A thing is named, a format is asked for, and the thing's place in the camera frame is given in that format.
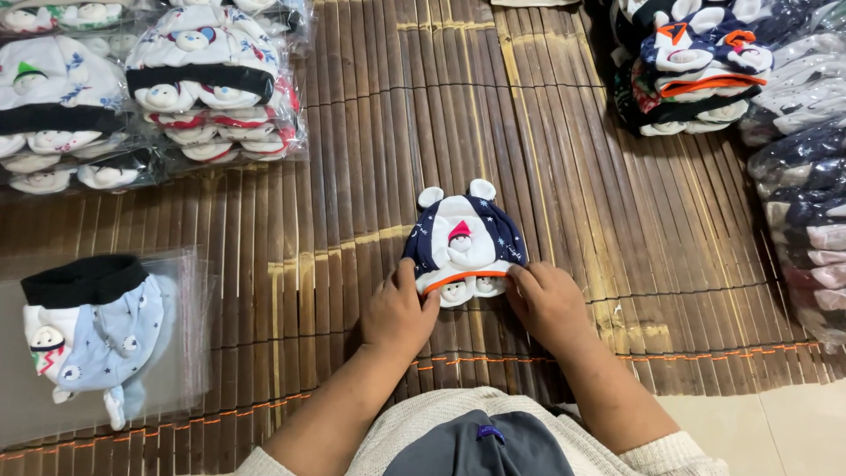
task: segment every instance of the person's right hand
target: person's right hand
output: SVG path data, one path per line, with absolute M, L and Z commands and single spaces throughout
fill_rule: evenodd
M 552 355 L 571 343 L 596 339 L 585 298 L 573 278 L 551 263 L 508 269 L 506 297 L 529 334 Z

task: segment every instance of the clothing label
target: clothing label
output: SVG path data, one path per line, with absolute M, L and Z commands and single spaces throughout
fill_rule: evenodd
M 493 434 L 500 443 L 505 445 L 505 437 L 503 434 L 497 429 L 497 427 L 492 425 L 479 425 L 479 431 L 476 433 L 476 438 L 482 438 L 484 436 L 488 436 L 489 434 Z

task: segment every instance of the white knit sweater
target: white knit sweater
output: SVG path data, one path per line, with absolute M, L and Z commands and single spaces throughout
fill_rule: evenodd
M 527 412 L 538 417 L 558 440 L 576 476 L 728 475 L 726 463 L 708 457 L 684 431 L 616 456 L 571 418 L 553 417 L 527 396 L 508 396 L 490 387 L 431 391 L 391 407 L 373 423 L 347 475 L 384 473 L 413 441 L 437 425 L 477 409 L 488 415 Z M 253 451 L 236 474 L 294 476 L 261 448 Z

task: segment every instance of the bamboo slat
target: bamboo slat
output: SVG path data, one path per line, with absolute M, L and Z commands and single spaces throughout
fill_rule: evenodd
M 201 406 L 9 447 L 0 474 L 233 471 L 354 350 L 417 194 L 463 193 L 477 177 L 496 186 L 530 259 L 574 276 L 597 334 L 650 391 L 727 396 L 846 374 L 843 349 L 826 353 L 791 315 L 731 135 L 620 127 L 605 18 L 481 0 L 314 7 L 314 49 L 296 64 L 308 163 L 0 207 L 16 230 L 0 233 L 0 256 L 196 244 L 222 285 Z M 386 407 L 477 385 L 572 399 L 498 297 L 443 310 Z

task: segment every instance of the finger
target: finger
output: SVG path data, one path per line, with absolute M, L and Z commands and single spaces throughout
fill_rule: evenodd
M 434 319 L 441 311 L 441 292 L 439 290 L 429 291 L 426 300 L 423 301 L 423 317 Z
M 549 268 L 552 265 L 545 262 L 534 262 L 529 263 L 526 266 L 526 270 L 531 273 L 532 276 L 535 277 L 535 281 L 537 284 L 541 285 L 542 289 L 549 289 L 550 286 L 554 285 L 554 279 L 552 278 L 552 270 Z
M 397 288 L 400 291 L 414 290 L 417 292 L 417 286 L 415 285 L 415 260 L 410 257 L 404 257 L 399 262 L 396 276 Z
M 511 304 L 518 318 L 522 319 L 529 315 L 529 306 L 526 305 L 526 300 L 520 295 L 517 285 L 511 278 L 505 279 L 505 297 L 508 298 L 508 303 Z
M 508 276 L 514 280 L 524 299 L 532 299 L 543 292 L 535 276 L 522 266 L 512 265 L 511 268 L 508 268 Z

